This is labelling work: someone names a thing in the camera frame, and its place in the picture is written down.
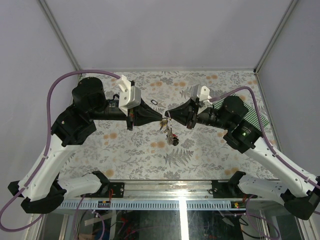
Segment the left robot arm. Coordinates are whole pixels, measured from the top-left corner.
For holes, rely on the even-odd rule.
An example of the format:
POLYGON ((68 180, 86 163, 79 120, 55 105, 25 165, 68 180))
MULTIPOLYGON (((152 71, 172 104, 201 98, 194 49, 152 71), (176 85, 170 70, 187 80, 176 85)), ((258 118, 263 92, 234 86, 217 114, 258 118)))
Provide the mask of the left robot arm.
POLYGON ((131 131, 163 119, 142 100, 141 91, 133 81, 122 76, 118 83, 120 94, 112 99, 106 99, 103 83, 97 77, 82 79, 72 90, 73 102, 51 125, 50 143, 43 154, 28 176, 8 185, 13 195, 23 198, 21 207, 27 214, 48 214, 64 200, 77 196, 112 196, 110 180, 99 170, 73 179, 58 177, 66 161, 96 131, 95 120, 124 121, 131 131))

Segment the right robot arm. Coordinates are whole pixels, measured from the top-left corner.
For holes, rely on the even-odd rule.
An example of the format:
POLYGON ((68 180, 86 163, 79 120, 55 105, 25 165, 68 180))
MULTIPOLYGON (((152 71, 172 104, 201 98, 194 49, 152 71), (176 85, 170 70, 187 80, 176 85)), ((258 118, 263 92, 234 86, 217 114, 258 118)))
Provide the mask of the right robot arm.
POLYGON ((193 129, 202 124, 226 130, 223 139, 234 150, 245 154, 267 168, 276 181, 259 179, 237 171, 228 181, 233 197, 256 195, 284 206, 295 217, 308 220, 320 203, 320 179, 307 173, 277 150, 254 125, 244 119, 248 113, 244 102, 235 95, 226 97, 219 109, 213 106, 200 111, 198 100, 189 99, 165 116, 193 129))

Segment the large metal keyring with keys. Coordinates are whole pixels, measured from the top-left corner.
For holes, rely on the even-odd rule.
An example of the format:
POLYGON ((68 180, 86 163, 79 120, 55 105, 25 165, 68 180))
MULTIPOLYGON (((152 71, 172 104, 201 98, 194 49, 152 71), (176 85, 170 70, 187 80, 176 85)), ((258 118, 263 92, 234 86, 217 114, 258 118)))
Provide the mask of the large metal keyring with keys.
POLYGON ((164 116, 160 122, 159 130, 166 135, 166 141, 171 146, 179 144, 179 138, 173 133, 173 125, 171 116, 164 116))

